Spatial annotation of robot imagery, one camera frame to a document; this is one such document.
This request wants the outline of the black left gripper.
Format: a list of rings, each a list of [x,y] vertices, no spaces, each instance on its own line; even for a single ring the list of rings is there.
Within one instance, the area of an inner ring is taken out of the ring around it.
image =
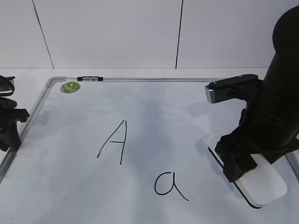
[[[15,76],[0,76],[0,150],[19,149],[21,139],[17,122],[26,123],[30,115],[26,109],[18,109],[17,102],[10,99],[15,92]]]

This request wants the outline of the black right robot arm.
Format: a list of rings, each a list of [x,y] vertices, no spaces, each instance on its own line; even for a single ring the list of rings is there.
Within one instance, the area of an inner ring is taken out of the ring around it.
[[[275,55],[263,80],[249,75],[221,80],[210,88],[221,99],[237,98],[247,106],[238,127],[221,137],[215,149],[224,164],[249,162],[262,154],[270,163],[299,148],[299,8],[277,21],[272,35]]]

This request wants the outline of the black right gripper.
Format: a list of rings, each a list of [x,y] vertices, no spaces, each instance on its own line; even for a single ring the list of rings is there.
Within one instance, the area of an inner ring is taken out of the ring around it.
[[[260,93],[242,110],[238,127],[216,145],[224,175],[235,182],[255,169],[251,154],[262,154],[273,164],[299,148],[298,133],[299,88],[263,82]]]

